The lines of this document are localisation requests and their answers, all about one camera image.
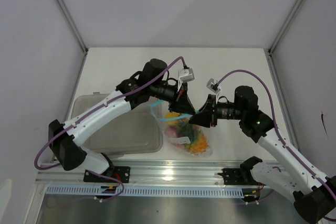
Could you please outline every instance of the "transparent plastic container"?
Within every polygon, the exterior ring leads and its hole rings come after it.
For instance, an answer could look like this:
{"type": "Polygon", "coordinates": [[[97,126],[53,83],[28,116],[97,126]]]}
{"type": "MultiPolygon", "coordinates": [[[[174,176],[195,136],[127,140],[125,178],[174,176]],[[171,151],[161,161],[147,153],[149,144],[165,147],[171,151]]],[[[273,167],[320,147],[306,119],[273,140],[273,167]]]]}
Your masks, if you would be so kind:
{"type": "MultiPolygon", "coordinates": [[[[74,118],[87,111],[108,95],[94,93],[78,97],[73,104],[71,117],[74,118]]],[[[156,101],[157,99],[150,98],[148,102],[115,118],[93,133],[84,147],[107,155],[159,151],[163,142],[162,132],[149,108],[149,105],[156,101]]],[[[161,107],[155,108],[155,112],[161,115],[161,107]]]]}

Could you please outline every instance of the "plastic bag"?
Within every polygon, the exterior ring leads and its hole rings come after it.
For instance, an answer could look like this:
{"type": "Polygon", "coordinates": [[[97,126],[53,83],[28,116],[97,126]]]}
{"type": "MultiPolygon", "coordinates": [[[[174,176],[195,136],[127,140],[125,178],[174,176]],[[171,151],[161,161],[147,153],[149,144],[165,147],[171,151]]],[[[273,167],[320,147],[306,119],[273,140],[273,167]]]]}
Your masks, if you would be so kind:
{"type": "Polygon", "coordinates": [[[152,115],[156,118],[165,139],[174,146],[184,150],[191,155],[209,155],[211,148],[202,127],[189,124],[190,115],[168,112],[165,118],[158,118],[153,108],[163,101],[158,101],[150,105],[152,115]]]}

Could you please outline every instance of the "white wall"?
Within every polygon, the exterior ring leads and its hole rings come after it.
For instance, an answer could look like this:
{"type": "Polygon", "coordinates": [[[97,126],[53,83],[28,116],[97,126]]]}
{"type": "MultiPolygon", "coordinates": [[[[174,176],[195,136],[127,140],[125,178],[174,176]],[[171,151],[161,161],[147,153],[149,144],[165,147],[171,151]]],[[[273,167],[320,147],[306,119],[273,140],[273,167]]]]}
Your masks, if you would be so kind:
{"type": "Polygon", "coordinates": [[[302,152],[336,175],[336,0],[307,0],[274,59],[302,152]]]}
{"type": "Polygon", "coordinates": [[[22,222],[48,124],[64,119],[82,53],[54,0],[0,0],[0,31],[0,184],[14,183],[1,223],[13,224],[22,222]]]}
{"type": "Polygon", "coordinates": [[[65,0],[88,47],[269,48],[295,0],[65,0]]]}

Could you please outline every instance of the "white enclosure panel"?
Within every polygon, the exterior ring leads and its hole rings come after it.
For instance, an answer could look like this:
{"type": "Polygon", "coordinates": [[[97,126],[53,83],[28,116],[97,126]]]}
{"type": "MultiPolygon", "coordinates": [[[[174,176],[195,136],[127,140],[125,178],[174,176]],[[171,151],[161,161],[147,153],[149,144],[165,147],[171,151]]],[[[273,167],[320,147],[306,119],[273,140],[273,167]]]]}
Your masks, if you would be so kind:
{"type": "MultiPolygon", "coordinates": [[[[206,87],[210,78],[220,79],[224,74],[235,69],[246,69],[257,74],[265,81],[274,99],[276,117],[279,127],[286,137],[288,133],[276,97],[273,81],[268,69],[263,49],[241,48],[90,48],[80,77],[75,98],[94,92],[111,93],[122,80],[128,79],[138,70],[142,70],[152,58],[164,60],[170,64],[176,57],[183,56],[187,65],[193,68],[195,80],[188,84],[188,96],[195,109],[199,109],[211,91],[206,87]]],[[[171,70],[170,76],[177,77],[182,68],[178,62],[171,70]]],[[[259,106],[268,115],[269,100],[263,86],[245,73],[236,73],[221,84],[221,95],[233,101],[237,86],[253,87],[259,97],[259,106]]],[[[239,128],[238,121],[218,120],[218,126],[204,128],[213,153],[210,156],[192,156],[167,142],[164,137],[163,147],[155,153],[128,154],[124,159],[145,160],[187,160],[187,161],[243,161],[252,156],[274,161],[274,158],[258,144],[245,136],[239,128]]]]}
{"type": "Polygon", "coordinates": [[[65,0],[88,47],[269,48],[295,0],[65,0]]]}
{"type": "Polygon", "coordinates": [[[82,52],[54,0],[0,0],[0,31],[0,184],[13,180],[1,223],[12,224],[22,223],[34,158],[48,124],[64,119],[82,52]]]}
{"type": "Polygon", "coordinates": [[[335,52],[336,0],[307,0],[274,56],[300,148],[328,175],[336,174],[335,52]]]}

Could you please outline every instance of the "black mounting bracket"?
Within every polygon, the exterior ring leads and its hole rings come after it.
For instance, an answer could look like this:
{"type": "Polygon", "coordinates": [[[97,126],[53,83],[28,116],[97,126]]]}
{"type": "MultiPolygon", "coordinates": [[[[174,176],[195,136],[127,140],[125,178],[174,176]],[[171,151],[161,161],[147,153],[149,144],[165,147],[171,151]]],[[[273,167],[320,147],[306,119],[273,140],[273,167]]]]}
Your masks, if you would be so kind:
{"type": "Polygon", "coordinates": [[[257,186],[258,182],[252,178],[251,169],[261,162],[260,158],[251,157],[241,163],[240,168],[223,168],[218,175],[223,177],[224,185],[257,186]]]}
{"type": "MultiPolygon", "coordinates": [[[[131,168],[129,166],[110,167],[102,175],[121,180],[121,182],[127,184],[130,180],[131,168]]],[[[88,170],[84,173],[83,181],[88,183],[114,183],[112,180],[98,177],[88,170]]]]}

